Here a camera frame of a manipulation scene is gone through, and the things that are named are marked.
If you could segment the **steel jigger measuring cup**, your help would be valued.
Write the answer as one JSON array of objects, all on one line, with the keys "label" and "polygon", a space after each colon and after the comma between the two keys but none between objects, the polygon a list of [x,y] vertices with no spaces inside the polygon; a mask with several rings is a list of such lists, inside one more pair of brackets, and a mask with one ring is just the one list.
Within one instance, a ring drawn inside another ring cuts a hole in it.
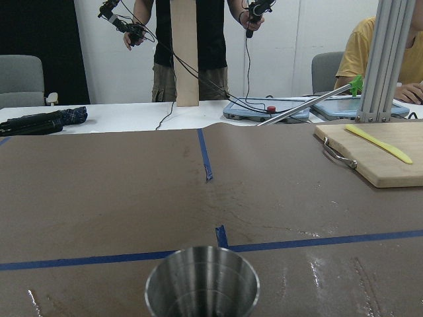
[{"label": "steel jigger measuring cup", "polygon": [[259,300],[260,280],[238,253],[196,246],[157,265],[144,296],[152,316],[250,316]]}]

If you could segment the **blue teach pendant left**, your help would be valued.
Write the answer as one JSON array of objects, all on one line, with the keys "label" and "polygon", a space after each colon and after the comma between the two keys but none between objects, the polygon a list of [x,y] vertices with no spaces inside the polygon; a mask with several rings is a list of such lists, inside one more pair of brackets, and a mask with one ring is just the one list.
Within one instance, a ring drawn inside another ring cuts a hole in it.
[{"label": "blue teach pendant left", "polygon": [[264,122],[298,107],[311,97],[289,98],[231,98],[223,109],[223,115],[230,120]]}]

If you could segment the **blue teach pendant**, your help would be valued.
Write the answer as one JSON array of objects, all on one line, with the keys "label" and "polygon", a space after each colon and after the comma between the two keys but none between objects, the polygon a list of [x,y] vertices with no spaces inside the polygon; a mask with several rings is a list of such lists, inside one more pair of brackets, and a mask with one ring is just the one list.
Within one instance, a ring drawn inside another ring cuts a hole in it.
[{"label": "blue teach pendant", "polygon": [[310,107],[323,120],[354,120],[360,106],[360,96],[333,96]]},{"label": "blue teach pendant", "polygon": [[231,98],[223,109],[223,115],[230,120],[264,122],[298,107],[311,97],[289,98]]}]

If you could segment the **blue teach pendant right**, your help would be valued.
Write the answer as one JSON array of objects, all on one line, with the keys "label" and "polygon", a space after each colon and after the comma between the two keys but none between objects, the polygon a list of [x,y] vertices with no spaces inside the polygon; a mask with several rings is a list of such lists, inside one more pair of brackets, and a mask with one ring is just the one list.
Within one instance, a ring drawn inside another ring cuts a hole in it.
[{"label": "blue teach pendant right", "polygon": [[333,96],[310,107],[323,120],[354,120],[360,106],[360,96]]}]

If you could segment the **standing operator in black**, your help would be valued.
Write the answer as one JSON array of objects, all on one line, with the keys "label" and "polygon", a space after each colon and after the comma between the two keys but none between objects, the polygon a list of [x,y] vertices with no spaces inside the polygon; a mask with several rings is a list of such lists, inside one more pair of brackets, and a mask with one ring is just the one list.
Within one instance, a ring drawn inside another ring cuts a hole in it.
[{"label": "standing operator in black", "polygon": [[147,23],[156,14],[153,38],[153,102],[196,106],[201,100],[225,100],[228,89],[224,10],[251,38],[272,10],[273,1],[135,1],[131,22],[115,15],[118,1],[105,1],[99,17],[123,33],[132,49],[145,41]]}]

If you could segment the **wooden plank upright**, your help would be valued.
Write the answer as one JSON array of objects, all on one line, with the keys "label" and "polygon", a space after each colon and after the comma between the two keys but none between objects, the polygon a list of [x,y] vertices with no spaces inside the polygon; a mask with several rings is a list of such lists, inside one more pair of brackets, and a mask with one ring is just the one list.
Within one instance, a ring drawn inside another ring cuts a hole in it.
[{"label": "wooden plank upright", "polygon": [[176,105],[190,107],[199,105],[198,44],[196,2],[172,0],[171,28]]}]

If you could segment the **grey chair right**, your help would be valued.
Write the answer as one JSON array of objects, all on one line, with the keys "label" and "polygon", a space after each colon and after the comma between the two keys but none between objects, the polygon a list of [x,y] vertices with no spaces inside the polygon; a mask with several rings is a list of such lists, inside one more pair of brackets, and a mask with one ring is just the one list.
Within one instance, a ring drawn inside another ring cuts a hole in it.
[{"label": "grey chair right", "polygon": [[314,95],[332,91],[344,52],[327,52],[316,55],[311,62],[311,81]]}]

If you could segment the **grey chair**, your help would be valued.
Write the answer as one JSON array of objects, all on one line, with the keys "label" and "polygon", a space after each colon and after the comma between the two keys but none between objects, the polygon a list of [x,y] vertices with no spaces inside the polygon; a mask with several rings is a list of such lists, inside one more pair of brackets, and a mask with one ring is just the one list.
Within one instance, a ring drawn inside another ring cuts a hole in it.
[{"label": "grey chair", "polygon": [[41,60],[32,55],[1,55],[1,108],[45,106]]},{"label": "grey chair", "polygon": [[332,91],[344,52],[327,52],[316,55],[311,62],[311,81],[314,95]]}]

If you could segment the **steel rod green tip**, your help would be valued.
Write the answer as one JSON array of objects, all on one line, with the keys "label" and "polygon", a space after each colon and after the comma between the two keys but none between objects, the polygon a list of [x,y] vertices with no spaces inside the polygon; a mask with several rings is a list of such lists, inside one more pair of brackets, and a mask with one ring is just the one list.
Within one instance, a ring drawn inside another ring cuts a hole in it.
[{"label": "steel rod green tip", "polygon": [[266,120],[264,122],[261,122],[259,124],[257,124],[257,126],[263,126],[263,125],[270,125],[276,122],[279,122],[281,120],[284,120],[288,117],[290,117],[291,115],[296,114],[299,111],[302,111],[308,107],[311,107],[323,100],[326,100],[332,96],[335,96],[337,94],[340,94],[341,92],[345,92],[347,90],[349,90],[353,96],[356,96],[359,90],[363,89],[363,77],[361,75],[356,75],[354,77],[353,80],[351,80],[348,84],[341,86],[340,88],[337,88],[335,90],[332,90],[324,95],[321,96],[317,96],[315,98],[312,98],[302,104],[300,104],[299,106],[296,106],[295,108],[292,108],[282,114],[279,114],[275,117],[271,117],[269,120]]}]

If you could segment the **bamboo cutting board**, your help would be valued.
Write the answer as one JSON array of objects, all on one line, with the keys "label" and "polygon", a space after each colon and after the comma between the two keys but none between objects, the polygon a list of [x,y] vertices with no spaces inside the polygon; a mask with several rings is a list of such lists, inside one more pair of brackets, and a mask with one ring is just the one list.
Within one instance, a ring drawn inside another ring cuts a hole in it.
[{"label": "bamboo cutting board", "polygon": [[376,188],[416,187],[422,185],[422,122],[357,123],[354,127],[396,147],[412,161],[407,164],[387,150],[353,133],[352,124],[318,125],[315,135],[357,162],[356,171]]}]

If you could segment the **folded dark umbrella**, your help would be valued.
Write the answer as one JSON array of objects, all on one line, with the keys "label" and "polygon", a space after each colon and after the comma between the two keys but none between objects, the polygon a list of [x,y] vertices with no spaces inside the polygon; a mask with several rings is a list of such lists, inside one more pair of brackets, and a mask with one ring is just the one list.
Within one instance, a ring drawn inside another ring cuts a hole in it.
[{"label": "folded dark umbrella", "polygon": [[12,118],[1,123],[1,136],[48,135],[62,131],[66,125],[84,123],[87,117],[87,108],[82,106]]}]

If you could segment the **yellow plastic knife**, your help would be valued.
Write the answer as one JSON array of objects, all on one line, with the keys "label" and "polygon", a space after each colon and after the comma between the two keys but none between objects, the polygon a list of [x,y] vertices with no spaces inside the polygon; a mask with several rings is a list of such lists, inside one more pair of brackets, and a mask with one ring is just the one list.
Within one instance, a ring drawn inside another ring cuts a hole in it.
[{"label": "yellow plastic knife", "polygon": [[397,147],[390,145],[386,142],[383,142],[376,137],[370,135],[369,133],[365,132],[364,130],[360,129],[357,125],[352,124],[346,124],[345,130],[373,143],[374,145],[382,148],[383,150],[387,151],[388,153],[391,153],[394,157],[398,158],[402,162],[406,164],[413,164],[412,159],[404,153],[402,150],[398,149]]}]

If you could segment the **grey chair left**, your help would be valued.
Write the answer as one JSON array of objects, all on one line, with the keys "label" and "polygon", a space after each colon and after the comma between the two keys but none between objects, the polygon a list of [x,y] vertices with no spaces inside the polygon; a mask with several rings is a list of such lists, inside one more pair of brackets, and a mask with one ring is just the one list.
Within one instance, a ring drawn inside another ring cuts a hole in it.
[{"label": "grey chair left", "polygon": [[1,55],[1,108],[45,106],[41,60],[32,55]]}]

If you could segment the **seated person yellow shirt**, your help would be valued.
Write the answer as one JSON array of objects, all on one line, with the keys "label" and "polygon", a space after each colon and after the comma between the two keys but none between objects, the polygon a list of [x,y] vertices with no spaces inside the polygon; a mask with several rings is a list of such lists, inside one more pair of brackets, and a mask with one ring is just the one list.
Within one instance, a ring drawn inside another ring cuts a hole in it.
[{"label": "seated person yellow shirt", "polygon": [[[336,73],[334,87],[350,82],[356,75],[365,75],[375,26],[375,17],[362,20],[351,33]],[[394,99],[410,104],[422,103],[422,14],[412,17],[403,55],[399,84]]]}]

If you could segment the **aluminium frame post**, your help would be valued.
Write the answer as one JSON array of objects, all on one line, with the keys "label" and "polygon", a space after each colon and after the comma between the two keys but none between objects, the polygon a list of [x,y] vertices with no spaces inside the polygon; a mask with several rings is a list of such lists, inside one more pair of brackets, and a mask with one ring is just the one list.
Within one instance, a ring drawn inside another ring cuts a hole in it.
[{"label": "aluminium frame post", "polygon": [[388,122],[415,1],[380,1],[364,78],[359,123]]}]

